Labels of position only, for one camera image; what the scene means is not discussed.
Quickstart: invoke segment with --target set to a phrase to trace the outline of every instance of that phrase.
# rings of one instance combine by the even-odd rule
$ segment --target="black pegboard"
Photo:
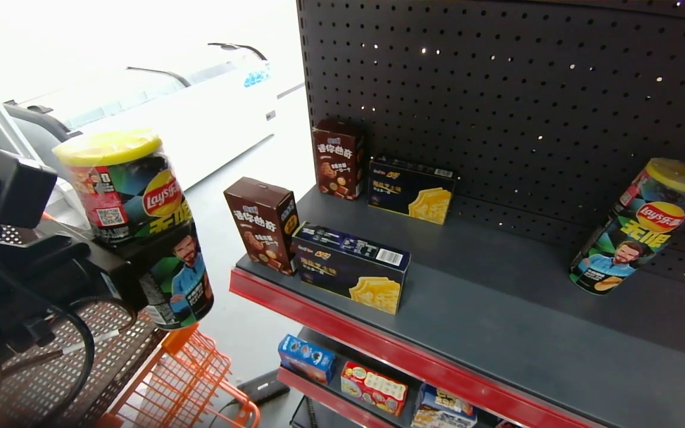
[[[453,211],[578,247],[685,161],[685,2],[299,0],[312,122],[460,171]],[[685,282],[685,227],[648,269]]]

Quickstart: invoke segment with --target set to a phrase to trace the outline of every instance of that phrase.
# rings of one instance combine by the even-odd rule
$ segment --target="brown snack box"
[[[292,276],[296,265],[291,236],[300,225],[293,192],[242,177],[224,196],[250,260]]]
[[[364,138],[353,125],[323,119],[313,128],[313,163],[322,193],[354,200],[363,187]]]

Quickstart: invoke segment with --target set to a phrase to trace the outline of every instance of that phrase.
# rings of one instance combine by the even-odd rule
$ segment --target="lay's chip canister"
[[[162,145],[155,133],[135,130],[77,136],[52,151],[73,176],[97,240],[138,271],[147,314],[174,330],[202,319],[213,293],[190,206]]]
[[[653,158],[574,258],[570,279],[588,292],[611,292],[667,246],[683,222],[685,163]]]
[[[73,175],[93,233],[109,246],[191,219],[162,145],[154,133],[138,130],[77,136],[54,148]]]

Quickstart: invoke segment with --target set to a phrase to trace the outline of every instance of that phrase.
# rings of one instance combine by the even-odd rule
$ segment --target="orange shopping cart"
[[[172,331],[98,426],[192,427],[217,417],[232,427],[256,428],[260,411],[227,382],[230,366],[230,358],[218,352],[215,341],[200,333],[197,325]],[[219,393],[240,405],[236,417],[226,417],[211,406]]]

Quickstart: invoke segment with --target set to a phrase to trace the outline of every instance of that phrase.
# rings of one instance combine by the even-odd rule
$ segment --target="product packaging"
[[[498,423],[495,425],[495,428],[520,428],[520,426],[509,422],[508,420],[498,418]]]
[[[419,387],[412,428],[471,428],[476,423],[472,404],[434,386]]]
[[[290,237],[299,225],[293,192],[242,177],[224,196],[250,260],[293,275],[296,261]]]
[[[188,222],[186,198],[149,130],[76,136],[52,149],[73,176],[95,236],[122,244]]]
[[[395,314],[408,252],[304,222],[293,235],[301,280]]]
[[[329,385],[335,370],[335,354],[288,334],[279,343],[282,366],[303,374],[320,384]]]
[[[54,148],[98,241],[131,262],[164,330],[201,320],[213,293],[192,212],[149,130],[83,135]]]
[[[378,155],[369,163],[369,205],[442,225],[458,179],[456,171]]]
[[[408,387],[353,361],[345,363],[340,374],[340,389],[348,395],[400,416]]]
[[[362,190],[364,138],[353,125],[323,119],[313,128],[313,162],[322,193],[354,200]]]
[[[603,295],[649,262],[685,222],[685,163],[654,158],[570,266],[570,279]]]

